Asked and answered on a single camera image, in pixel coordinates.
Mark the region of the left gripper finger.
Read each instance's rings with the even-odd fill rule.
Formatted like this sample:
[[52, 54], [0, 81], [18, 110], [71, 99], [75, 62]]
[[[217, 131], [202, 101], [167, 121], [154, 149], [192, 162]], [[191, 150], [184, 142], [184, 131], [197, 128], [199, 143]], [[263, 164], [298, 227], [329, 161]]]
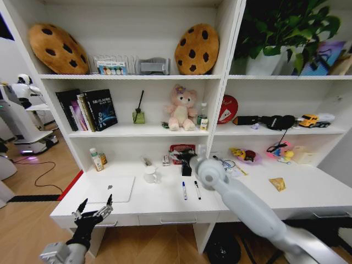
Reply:
[[95, 216], [100, 220], [104, 220], [111, 214], [112, 211], [112, 194], [110, 194], [106, 205], [103, 206], [98, 212], [96, 212]]
[[83, 210], [87, 204], [87, 201], [88, 199], [85, 199], [80, 205], [79, 207], [76, 209], [75, 212], [72, 213], [72, 215], [74, 216], [74, 219], [75, 220], [79, 220], [82, 218], [82, 213], [83, 213]]

